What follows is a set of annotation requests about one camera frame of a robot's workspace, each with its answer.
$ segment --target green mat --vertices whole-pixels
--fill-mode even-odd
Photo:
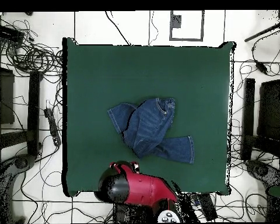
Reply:
[[[67,39],[67,150],[64,187],[96,191],[111,162],[136,160],[144,174],[173,180],[182,191],[226,191],[230,56],[221,48],[76,45]],[[107,110],[172,97],[176,109],[166,137],[191,135],[195,162],[155,156],[139,160],[123,143]]]

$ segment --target denim pants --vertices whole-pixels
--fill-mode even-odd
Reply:
[[[149,99],[138,107],[122,103],[108,110],[117,133],[137,157],[156,155],[177,162],[194,163],[191,136],[164,138],[174,117],[174,99]]]

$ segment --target floor tile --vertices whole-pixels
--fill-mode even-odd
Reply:
[[[37,211],[33,215],[36,210],[36,204],[34,202],[13,201],[15,218],[25,216],[25,223],[28,223],[30,217],[33,215],[29,222],[32,224],[69,224],[71,223],[71,207],[71,203],[46,202],[42,204],[41,202],[38,202]]]
[[[107,11],[125,39],[133,45],[147,45],[149,11]],[[79,44],[127,45],[105,11],[76,12],[75,39]]]
[[[218,218],[216,222],[265,222],[265,212],[264,210],[259,210],[258,208],[249,208],[247,213],[245,208],[239,207],[217,207],[216,208]]]
[[[100,223],[112,213],[113,204],[73,203],[73,223]]]
[[[93,192],[81,191],[73,199],[74,202],[98,202],[100,203]]]
[[[43,198],[49,201],[71,201],[71,198],[64,195],[61,184],[62,163],[60,160],[62,160],[62,148],[50,160],[49,158],[44,159],[42,163],[36,163],[27,171],[23,185],[24,193],[34,200],[42,200]],[[26,199],[20,191],[22,181],[23,175],[20,174],[13,187],[13,199]]]

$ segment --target black metal stand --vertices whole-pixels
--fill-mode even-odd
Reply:
[[[250,160],[253,148],[280,157],[280,132],[276,131],[279,130],[280,126],[280,114],[276,114],[277,111],[274,110],[274,108],[278,108],[280,105],[280,99],[278,97],[280,86],[277,87],[279,88],[277,90],[279,92],[274,92],[270,87],[270,84],[275,86],[276,83],[280,84],[280,80],[263,83],[263,87],[265,86],[267,89],[262,89],[260,95],[261,108],[258,126],[261,129],[258,129],[258,135],[255,136],[253,135],[255,80],[249,78],[244,82],[243,137],[240,148],[241,160]]]
[[[254,38],[257,38],[257,37],[259,37],[259,36],[261,36],[261,35],[263,35],[263,34],[265,34],[265,33],[268,33],[268,32],[270,32],[270,31],[273,31],[273,30],[275,30],[275,29],[277,29],[277,28],[280,28],[280,22],[279,22],[278,24],[276,24],[276,25],[273,25],[272,27],[269,27],[269,28],[267,28],[267,29],[265,29],[265,30],[263,30],[263,31],[260,31],[259,33],[255,34],[255,35],[253,35],[253,36],[251,36],[251,37],[245,39],[245,42],[248,42],[248,41],[250,41],[250,40],[253,40]]]

